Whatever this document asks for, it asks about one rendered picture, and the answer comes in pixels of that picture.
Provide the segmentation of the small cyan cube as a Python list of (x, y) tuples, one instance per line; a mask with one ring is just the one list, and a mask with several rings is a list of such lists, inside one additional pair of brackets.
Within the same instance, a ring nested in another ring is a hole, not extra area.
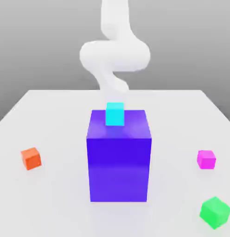
[(106, 126), (124, 126), (124, 103), (108, 102), (105, 111)]

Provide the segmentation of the small green cube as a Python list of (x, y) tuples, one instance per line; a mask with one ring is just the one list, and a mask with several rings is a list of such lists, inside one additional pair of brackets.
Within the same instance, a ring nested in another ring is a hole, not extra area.
[(200, 217), (212, 229), (216, 229), (228, 221), (230, 207), (218, 197), (212, 197), (202, 203)]

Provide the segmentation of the large purple box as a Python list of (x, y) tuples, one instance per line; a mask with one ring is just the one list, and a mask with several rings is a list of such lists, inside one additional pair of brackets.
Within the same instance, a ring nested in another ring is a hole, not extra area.
[(124, 126), (106, 126), (93, 110), (86, 137), (92, 202), (146, 202), (152, 136), (144, 110), (126, 110)]

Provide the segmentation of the small magenta cube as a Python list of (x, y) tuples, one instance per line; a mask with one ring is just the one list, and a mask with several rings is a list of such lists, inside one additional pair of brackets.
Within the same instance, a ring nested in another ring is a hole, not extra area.
[(214, 169), (216, 157), (212, 150), (199, 150), (197, 163), (201, 169)]

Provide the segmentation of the small orange cube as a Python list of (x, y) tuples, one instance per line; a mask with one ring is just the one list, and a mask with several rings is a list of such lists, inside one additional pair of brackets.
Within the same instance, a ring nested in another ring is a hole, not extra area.
[(35, 147), (21, 151), (21, 156), (23, 164), (27, 170), (42, 165), (40, 153)]

